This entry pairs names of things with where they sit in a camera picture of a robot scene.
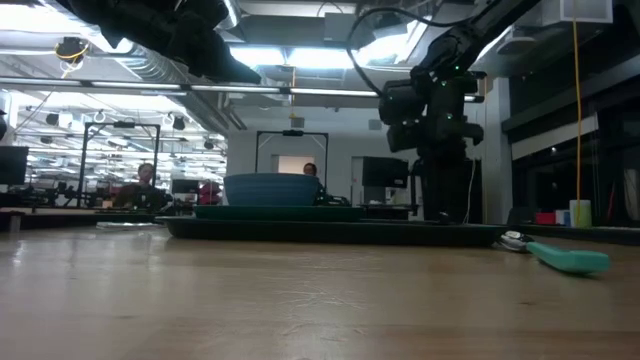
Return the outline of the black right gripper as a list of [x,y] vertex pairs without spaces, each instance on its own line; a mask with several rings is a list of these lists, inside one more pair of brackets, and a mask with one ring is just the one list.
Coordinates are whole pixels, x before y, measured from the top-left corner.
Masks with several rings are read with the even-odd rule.
[[469,207],[469,186],[473,183],[473,161],[466,151],[456,151],[446,163],[444,195],[434,153],[428,148],[449,139],[469,138],[474,144],[484,140],[484,130],[468,121],[464,114],[467,102],[481,103],[478,81],[484,72],[470,71],[449,80],[433,81],[428,77],[416,81],[394,80],[385,83],[379,102],[379,116],[388,126],[387,141],[391,151],[419,149],[424,219],[443,222],[446,212],[453,223],[463,223]]

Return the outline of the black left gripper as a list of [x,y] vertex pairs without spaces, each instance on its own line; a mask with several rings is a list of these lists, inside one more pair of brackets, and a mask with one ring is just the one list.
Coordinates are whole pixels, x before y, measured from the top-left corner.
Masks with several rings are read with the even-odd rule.
[[214,82],[259,84],[261,76],[236,60],[214,28],[229,15],[223,0],[149,0],[159,12],[149,26],[155,52],[200,68]]

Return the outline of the blue bowl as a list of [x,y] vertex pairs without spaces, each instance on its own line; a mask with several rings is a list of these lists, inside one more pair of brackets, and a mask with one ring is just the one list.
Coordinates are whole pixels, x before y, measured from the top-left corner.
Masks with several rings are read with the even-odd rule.
[[316,177],[288,173],[248,173],[224,178],[231,206],[312,206],[320,182]]

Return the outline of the spoon with teal handle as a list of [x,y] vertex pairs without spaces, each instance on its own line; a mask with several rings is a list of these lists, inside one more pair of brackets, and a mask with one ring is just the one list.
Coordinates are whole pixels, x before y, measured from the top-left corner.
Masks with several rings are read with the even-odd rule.
[[528,235],[512,230],[501,234],[495,245],[515,253],[531,254],[543,264],[569,274],[591,275],[606,272],[611,267],[611,260],[604,253],[564,250],[534,241]]

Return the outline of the dark green plastic tray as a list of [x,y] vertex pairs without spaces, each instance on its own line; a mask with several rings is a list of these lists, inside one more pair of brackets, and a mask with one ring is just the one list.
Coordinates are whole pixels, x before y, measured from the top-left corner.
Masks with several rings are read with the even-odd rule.
[[181,239],[422,247],[489,247],[507,228],[423,222],[300,222],[158,217]]

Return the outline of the long ceiling light strip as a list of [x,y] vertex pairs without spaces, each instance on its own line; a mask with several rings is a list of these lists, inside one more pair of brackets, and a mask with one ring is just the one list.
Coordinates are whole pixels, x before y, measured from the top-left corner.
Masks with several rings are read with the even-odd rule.
[[321,95],[355,98],[377,98],[374,91],[365,90],[339,90],[300,87],[269,87],[269,86],[242,86],[242,85],[202,85],[202,84],[172,84],[172,83],[147,83],[124,81],[97,81],[80,79],[57,78],[26,78],[0,76],[0,84],[40,86],[40,87],[87,87],[96,89],[119,89],[139,91],[164,91],[164,92],[224,92],[243,94],[280,94],[280,95]]

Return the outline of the black monitor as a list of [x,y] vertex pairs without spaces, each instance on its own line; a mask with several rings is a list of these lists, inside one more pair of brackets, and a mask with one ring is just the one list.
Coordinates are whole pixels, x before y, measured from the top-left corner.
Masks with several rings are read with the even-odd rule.
[[361,183],[365,187],[406,188],[409,162],[396,158],[364,157]]
[[23,185],[28,147],[0,146],[0,185]]

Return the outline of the ceiling light panel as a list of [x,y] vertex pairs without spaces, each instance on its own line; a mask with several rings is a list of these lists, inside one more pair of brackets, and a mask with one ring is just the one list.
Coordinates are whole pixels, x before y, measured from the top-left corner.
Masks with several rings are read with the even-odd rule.
[[[353,69],[351,58],[344,49],[297,47],[232,46],[232,56],[249,67],[288,65],[303,69]],[[382,68],[405,64],[408,51],[388,52],[375,44],[353,52],[362,68]]]

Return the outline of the pink item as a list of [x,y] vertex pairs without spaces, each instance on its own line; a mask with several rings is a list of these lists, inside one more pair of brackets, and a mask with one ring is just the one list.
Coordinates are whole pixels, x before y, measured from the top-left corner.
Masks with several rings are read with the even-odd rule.
[[222,201],[221,193],[222,189],[217,182],[207,182],[199,189],[198,204],[203,206],[218,205]]

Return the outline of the person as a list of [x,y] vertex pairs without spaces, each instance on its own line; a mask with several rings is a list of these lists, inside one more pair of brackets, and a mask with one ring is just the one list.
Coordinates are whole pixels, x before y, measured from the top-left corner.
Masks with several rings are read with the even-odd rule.
[[317,166],[314,163],[306,163],[303,167],[303,173],[305,175],[312,176],[318,181],[318,188],[316,191],[316,198],[315,198],[314,204],[321,205],[325,200],[326,190],[319,180],[317,171],[318,171]]
[[150,163],[138,167],[138,181],[122,186],[115,199],[114,208],[143,209],[149,212],[160,211],[168,204],[166,193],[151,184],[155,168]]

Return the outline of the yellow-green roll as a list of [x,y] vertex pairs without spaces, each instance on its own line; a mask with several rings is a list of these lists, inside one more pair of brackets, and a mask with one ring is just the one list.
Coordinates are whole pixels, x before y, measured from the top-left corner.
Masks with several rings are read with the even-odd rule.
[[571,200],[569,207],[571,227],[590,228],[592,226],[592,204],[590,200]]

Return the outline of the black rig frame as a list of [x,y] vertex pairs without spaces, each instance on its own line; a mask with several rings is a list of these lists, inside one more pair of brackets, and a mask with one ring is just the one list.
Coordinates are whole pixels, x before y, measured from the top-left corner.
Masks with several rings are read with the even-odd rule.
[[255,138],[255,173],[303,174],[312,163],[316,177],[327,184],[329,134],[302,130],[257,131]]
[[141,128],[153,128],[155,130],[155,134],[151,135],[150,138],[153,141],[154,151],[153,151],[153,175],[151,179],[151,185],[156,185],[157,180],[157,164],[158,164],[158,155],[159,155],[159,145],[160,145],[160,135],[161,135],[161,126],[158,124],[144,124],[144,123],[136,123],[136,122],[127,122],[127,121],[112,121],[112,122],[103,122],[99,123],[96,121],[86,122],[84,124],[84,132],[83,132],[83,142],[81,149],[81,160],[80,160],[80,170],[79,170],[79,180],[78,187],[76,189],[76,207],[80,208],[82,206],[82,200],[84,197],[84,178],[85,178],[85,168],[86,168],[86,158],[88,152],[88,144],[89,141],[92,140],[95,136],[99,135],[100,132],[105,127],[113,127],[113,128],[121,128],[121,129],[134,129],[136,127]]

